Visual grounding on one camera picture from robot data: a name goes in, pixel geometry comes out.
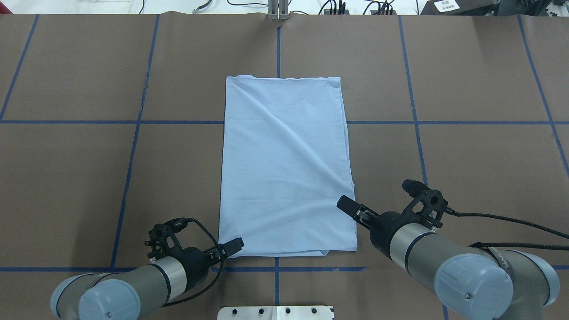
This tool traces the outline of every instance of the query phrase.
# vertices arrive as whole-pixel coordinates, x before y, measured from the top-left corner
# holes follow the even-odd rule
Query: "black bracket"
[[[448,207],[448,202],[438,190],[431,190],[423,183],[414,180],[403,181],[402,187],[413,197],[413,200],[403,209],[401,214],[388,211],[379,215],[345,195],[338,200],[336,205],[370,231],[373,246],[388,258],[391,258],[389,252],[391,239],[401,227],[410,223],[418,223],[431,230],[436,230],[443,226],[443,223],[440,222],[443,213],[455,213]],[[422,208],[415,212],[415,206],[418,204],[421,204]]]
[[[162,259],[164,257],[178,258],[184,254],[184,249],[180,245],[180,241],[176,237],[176,233],[182,231],[188,226],[185,218],[172,219],[163,224],[156,224],[152,230],[148,231],[150,237],[149,241],[145,241],[144,245],[152,247],[152,251],[146,256],[149,259]],[[243,247],[243,240],[241,238],[233,239],[225,244],[219,244],[221,252],[216,247],[211,247],[203,253],[207,257],[207,264],[212,266],[224,258],[230,257],[239,252]]]

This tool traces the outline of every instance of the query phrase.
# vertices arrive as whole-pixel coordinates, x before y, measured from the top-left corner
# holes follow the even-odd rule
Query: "cable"
[[[219,246],[219,243],[217,243],[217,240],[215,239],[215,237],[204,227],[203,224],[201,224],[199,221],[197,221],[196,219],[193,218],[187,218],[186,222],[193,222],[195,224],[197,224],[198,227],[200,227],[206,235],[208,235],[208,237],[213,241],[213,244],[215,245],[215,248],[217,249],[217,251],[219,252],[219,259],[220,259],[220,263],[219,263],[219,270],[217,271],[217,274],[215,275],[215,278],[212,280],[212,282],[205,287],[202,291],[189,296],[187,298],[183,298],[181,300],[177,300],[177,301],[173,301],[170,303],[165,303],[162,307],[169,307],[169,306],[173,306],[173,305],[177,305],[179,303],[182,302],[186,302],[189,301],[191,299],[197,298],[200,295],[202,295],[204,292],[206,292],[207,290],[211,289],[211,287],[213,287],[213,285],[217,282],[217,279],[219,279],[219,276],[221,275],[221,270],[223,269],[223,262],[225,260],[225,257],[223,256],[223,253],[221,251],[221,247]]]
[[[250,3],[231,3],[229,2],[229,0],[227,0],[227,3],[232,5],[232,6],[251,6],[251,5],[260,5],[260,6],[266,6],[268,7],[269,5],[266,3],[260,3],[260,2],[250,2]]]
[[[324,10],[324,7],[328,4],[328,2],[330,3],[330,8],[332,8],[332,0],[327,0],[326,2],[324,2],[324,4],[322,5],[322,7],[320,8],[320,11],[318,11],[318,14],[321,14],[322,11]]]
[[[387,1],[385,1],[385,2],[381,2],[381,1],[370,1],[369,4],[368,4],[368,6],[367,6],[367,7],[365,8],[365,10],[364,10],[364,13],[362,13],[361,15],[364,15],[366,12],[368,12],[368,8],[369,8],[372,4],[374,4],[374,3],[377,3],[377,12],[376,12],[375,14],[380,14],[380,12],[382,12],[383,9],[389,10],[390,7],[391,7],[391,10],[393,10],[393,6],[391,6],[391,4],[393,3],[393,1],[391,1],[391,2],[389,2],[389,3],[388,3]]]
[[[569,251],[569,245],[552,245],[552,244],[536,244],[536,243],[521,243],[521,242],[489,242],[482,243],[476,242],[469,245],[471,248],[488,248],[488,247],[509,247],[509,248],[534,248],[543,250],[560,250]]]
[[[206,3],[204,3],[203,5],[197,7],[195,11],[201,10],[201,9],[203,9],[203,8],[205,8],[205,7],[207,7],[207,6],[209,6],[210,3],[212,3],[212,0],[208,0],[208,2],[206,2]]]
[[[519,223],[519,224],[523,224],[523,225],[528,225],[529,227],[534,227],[534,228],[543,230],[545,232],[552,233],[556,236],[560,236],[560,237],[563,237],[565,239],[569,239],[569,235],[567,235],[563,232],[555,231],[553,229],[544,227],[542,225],[532,223],[532,222],[527,222],[524,220],[513,219],[513,218],[504,217],[504,216],[489,215],[489,214],[461,214],[460,212],[456,212],[456,211],[449,213],[449,214],[453,215],[453,216],[458,216],[458,217],[482,217],[482,218],[491,218],[491,219],[498,219],[498,220],[504,220],[504,221],[508,221],[508,222]]]

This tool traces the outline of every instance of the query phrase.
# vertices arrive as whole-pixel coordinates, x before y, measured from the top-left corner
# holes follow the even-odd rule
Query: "towel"
[[[219,241],[238,256],[325,256],[357,249],[340,78],[228,77]]]

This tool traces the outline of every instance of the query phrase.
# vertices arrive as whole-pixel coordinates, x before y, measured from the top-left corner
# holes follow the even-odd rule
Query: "blue tape grid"
[[[160,15],[157,14],[156,21],[154,23],[154,35],[152,36],[152,44],[150,45],[150,54],[148,56],[148,69],[146,69],[146,79],[144,81],[144,88],[142,89],[141,110],[138,113],[137,127],[134,131],[133,147],[130,150],[129,168],[126,172],[125,190],[122,194],[121,212],[118,215],[117,233],[115,235],[114,245],[113,245],[113,255],[111,256],[111,261],[110,261],[111,270],[114,269],[115,263],[117,262],[118,243],[121,239],[122,221],[123,218],[125,217],[126,194],[129,192],[130,177],[133,172],[134,152],[136,151],[137,148],[138,133],[140,132],[142,112],[144,111],[144,103],[146,101],[146,90],[148,88],[148,79],[150,78],[150,69],[152,67],[152,56],[154,55],[154,45],[156,44],[156,34],[158,33],[159,22],[160,22]]]
[[[539,81],[539,76],[537,75],[537,71],[535,70],[533,59],[531,58],[530,48],[527,45],[526,33],[523,30],[522,16],[519,14],[518,14],[518,24],[519,24],[519,30],[522,34],[523,46],[526,48],[527,59],[529,60],[529,63],[531,66],[531,71],[534,74],[535,83],[537,85],[537,88],[539,89],[539,95],[541,96],[541,100],[543,101],[543,107],[545,108],[545,112],[547,113],[547,118],[549,119],[549,123],[551,125],[551,130],[553,131],[553,136],[555,137],[555,142],[557,143],[557,148],[559,149],[559,153],[561,154],[561,160],[563,161],[563,166],[565,167],[565,173],[569,177],[569,166],[567,166],[567,159],[565,158],[565,153],[563,152],[563,147],[561,146],[561,142],[559,141],[559,136],[557,135],[557,129],[555,128],[555,124],[553,122],[553,118],[551,116],[551,111],[549,110],[547,100],[545,99],[545,95],[543,94],[543,88],[541,87],[541,81]]]
[[[150,70],[152,66],[152,56],[154,53],[154,47],[156,42],[156,35],[158,33],[158,25],[160,16],[156,16],[155,26],[154,26],[154,34],[152,37],[152,44],[150,47],[150,54],[149,54],[149,62],[148,62],[148,69],[146,72],[146,79],[145,79],[145,86],[143,88],[142,97],[141,97],[141,109],[138,114],[137,120],[4,120],[4,114],[6,112],[6,108],[10,101],[10,97],[12,91],[14,89],[14,85],[18,78],[21,66],[24,62],[26,52],[29,48],[30,42],[32,40],[32,36],[34,34],[36,25],[38,24],[40,15],[36,15],[34,22],[32,24],[30,34],[27,38],[26,45],[22,51],[22,55],[20,60],[18,61],[18,65],[14,72],[14,77],[8,89],[6,98],[2,105],[2,110],[0,111],[0,124],[136,124],[134,139],[133,139],[133,147],[131,149],[130,160],[129,160],[129,167],[127,170],[127,176],[125,181],[125,189],[123,192],[123,199],[121,203],[121,211],[119,214],[118,225],[117,225],[117,232],[116,238],[113,246],[113,255],[112,260],[109,268],[61,268],[61,267],[0,267],[0,272],[128,272],[133,270],[134,268],[116,268],[116,257],[118,251],[118,243],[120,240],[120,234],[122,229],[122,221],[124,218],[125,208],[126,208],[126,195],[129,189],[130,184],[130,177],[132,173],[132,164],[134,160],[134,152],[136,150],[138,134],[140,131],[140,125],[142,124],[224,124],[223,120],[142,120],[142,112],[144,110],[144,104],[146,99],[146,92],[148,88],[148,81],[150,77]],[[553,135],[555,137],[555,142],[557,144],[561,159],[564,164],[564,168],[566,171],[567,176],[569,177],[569,166],[567,164],[567,159],[563,152],[563,148],[561,146],[559,136],[556,130],[556,125],[569,125],[569,121],[554,121],[547,104],[547,100],[545,98],[545,94],[543,92],[543,88],[541,86],[541,82],[539,80],[539,76],[535,69],[535,65],[533,63],[533,58],[531,57],[531,52],[529,50],[529,46],[527,44],[527,39],[525,35],[525,30],[523,29],[523,23],[521,16],[518,15],[518,23],[519,29],[521,32],[523,45],[525,47],[527,58],[529,60],[529,64],[531,66],[531,70],[533,72],[536,85],[539,90],[539,94],[541,96],[544,109],[547,114],[548,121],[420,121],[417,116],[417,108],[415,105],[415,98],[413,94],[413,85],[411,82],[411,72],[409,68],[409,60],[407,56],[407,49],[405,45],[405,33],[403,30],[403,22],[401,16],[398,16],[399,21],[399,31],[401,36],[401,45],[403,51],[403,59],[405,62],[405,71],[407,76],[407,85],[409,88],[409,98],[410,104],[413,111],[413,120],[412,121],[347,121],[348,124],[351,125],[414,125],[415,127],[415,135],[417,138],[417,147],[419,151],[419,158],[420,158],[420,165],[421,171],[423,174],[423,182],[428,184],[427,180],[427,173],[424,163],[424,156],[423,156],[423,148],[420,140],[420,125],[550,125],[553,131]],[[281,77],[281,27],[277,28],[277,77]],[[224,268],[223,272],[273,272],[275,275],[275,305],[280,304],[280,296],[279,296],[279,274],[280,272],[331,272],[334,270],[338,270],[340,272],[361,272],[365,270],[366,267],[281,267],[280,266],[280,259],[275,258],[275,266],[274,267],[228,267]],[[555,270],[569,270],[569,265],[555,265],[553,266]],[[443,317],[445,320],[448,319],[448,309],[446,306],[443,305]]]
[[[24,58],[26,57],[26,52],[28,51],[28,47],[30,46],[30,42],[32,41],[32,36],[34,35],[36,25],[38,25],[38,20],[39,20],[39,14],[36,14],[36,17],[34,19],[34,24],[32,24],[32,29],[30,30],[30,34],[28,35],[28,40],[26,41],[26,45],[24,46],[24,50],[22,51],[22,56],[20,57],[20,61],[18,61],[18,66],[16,67],[16,71],[14,72],[14,77],[12,78],[12,82],[10,83],[8,92],[6,93],[6,98],[4,99],[4,104],[2,105],[2,111],[0,112],[0,120],[4,118],[4,113],[6,112],[6,108],[8,107],[8,101],[10,101],[10,96],[12,95],[12,90],[14,89],[14,85],[16,84],[16,79],[18,78],[18,74],[20,74],[20,68],[22,67],[22,63],[24,62]]]

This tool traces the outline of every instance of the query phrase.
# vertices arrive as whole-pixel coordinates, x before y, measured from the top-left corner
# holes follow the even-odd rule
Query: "label sticker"
[[[435,2],[435,7],[439,12],[447,12],[456,9],[460,9],[459,5],[456,4],[455,0],[442,0]]]

